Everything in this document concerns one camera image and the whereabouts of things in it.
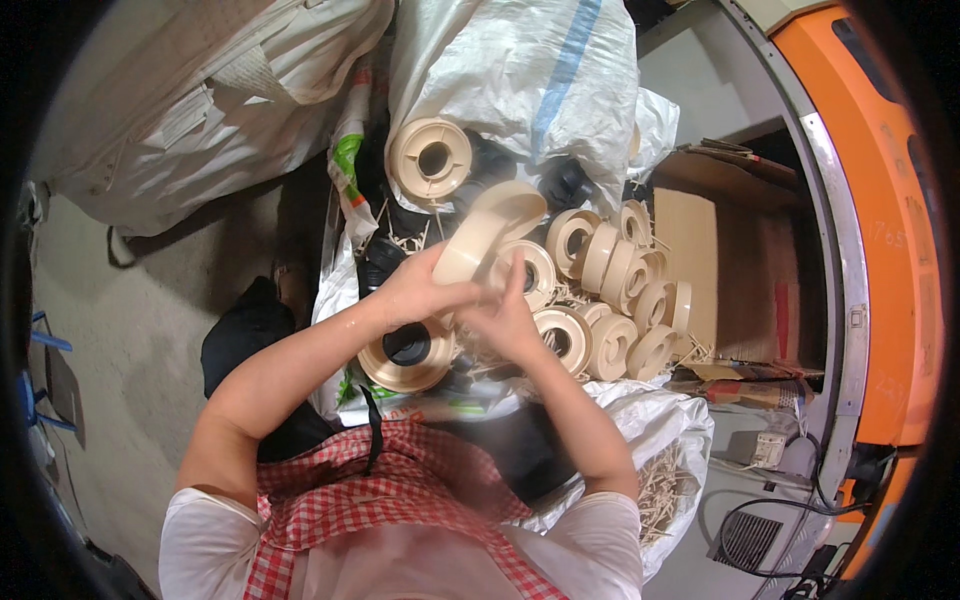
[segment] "ventilation grille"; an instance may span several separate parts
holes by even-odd
[[[724,545],[727,554],[740,566],[756,571],[767,552],[774,545],[777,534],[783,523],[772,518],[751,515],[749,513],[734,513],[727,524],[727,533],[724,536]],[[720,550],[720,537],[717,536],[717,547],[713,552],[713,559],[718,563],[733,566]]]

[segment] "electrical outlet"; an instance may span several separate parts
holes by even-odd
[[[786,436],[782,433],[763,431],[756,434],[753,464],[759,468],[777,468],[783,458]]]

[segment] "concrete floor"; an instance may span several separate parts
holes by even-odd
[[[108,261],[107,226],[64,198],[52,199],[36,231],[35,307],[74,350],[32,348],[32,369],[79,428],[46,428],[57,454],[47,472],[78,529],[157,595],[160,529],[204,405],[201,343],[252,279],[269,274],[278,237],[309,233],[319,244],[323,158],[131,240],[137,259],[127,269]]]

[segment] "white t-shirt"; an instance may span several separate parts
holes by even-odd
[[[160,537],[163,597],[240,598],[260,541],[256,511],[192,488],[170,500]],[[516,552],[570,600],[632,598],[643,583],[636,503],[601,492],[571,506],[545,536],[502,525]],[[297,556],[291,599],[517,600],[479,542],[442,527],[384,525]]]

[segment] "beige plastic ring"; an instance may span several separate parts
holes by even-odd
[[[453,360],[453,331],[430,317],[423,321],[430,334],[430,350],[416,365],[401,367],[383,351],[383,340],[377,338],[357,354],[360,367],[374,383],[401,394],[415,394],[437,385],[450,370]]]
[[[558,354],[560,362],[574,376],[583,372],[593,353],[593,335],[584,318],[572,308],[548,306],[534,313],[534,323],[540,335],[551,329],[565,333],[569,348],[565,353]]]
[[[654,242],[650,230],[650,215],[643,204],[636,200],[628,200],[620,208],[620,233],[623,239],[635,246],[650,246]]]
[[[529,240],[514,240],[501,244],[496,250],[496,262],[490,269],[490,286],[504,289],[514,261],[514,251],[523,251],[523,260],[528,272],[533,276],[533,286],[523,292],[531,311],[538,311],[553,298],[553,289],[557,286],[557,271],[553,260],[546,250]]]
[[[390,146],[390,168],[416,198],[446,196],[463,183],[473,150],[464,132],[443,119],[418,119],[400,128]]]
[[[636,253],[650,266],[651,279],[663,279],[666,276],[666,258],[663,252],[651,248],[637,248]]]
[[[666,318],[666,297],[669,281],[654,281],[643,287],[634,304],[634,323],[636,332],[646,335]]]
[[[506,241],[518,240],[543,220],[546,200],[526,181],[504,181],[480,194],[470,210],[488,210],[507,220]]]
[[[583,317],[591,327],[593,327],[593,324],[596,323],[600,317],[613,314],[613,309],[606,302],[587,302],[586,304],[577,306],[575,310],[580,313],[580,316]]]
[[[655,273],[653,267],[643,260],[640,253],[634,251],[630,267],[627,269],[627,276],[623,279],[623,288],[620,290],[620,312],[628,316],[634,314],[634,300],[647,283],[654,280]]]
[[[600,293],[603,276],[607,272],[607,264],[618,237],[620,232],[616,228],[601,223],[577,252],[577,258],[570,268],[570,276],[580,279],[580,286],[585,292]]]
[[[613,381],[627,372],[627,353],[636,343],[636,325],[620,315],[601,317],[590,329],[593,353],[587,372],[602,381]]]
[[[433,268],[433,282],[447,285],[470,281],[490,251],[493,242],[507,225],[491,212],[471,212],[453,233]]]
[[[690,320],[690,301],[693,297],[693,288],[686,281],[671,281],[667,286],[666,319],[663,323],[670,325],[681,338],[686,335],[686,326]]]
[[[620,294],[627,282],[627,272],[630,271],[630,265],[634,262],[634,250],[634,245],[627,240],[619,240],[613,246],[610,265],[600,286],[600,300],[617,309],[620,307]]]
[[[577,231],[581,231],[584,236],[583,243],[586,243],[587,238],[593,234],[598,225],[600,225],[598,214],[579,208],[565,210],[550,224],[550,230],[546,234],[546,250],[562,276],[570,277],[570,268],[577,254],[569,251],[570,238]]]
[[[670,360],[676,345],[677,332],[666,325],[657,325],[630,351],[627,373],[637,381],[653,379]]]

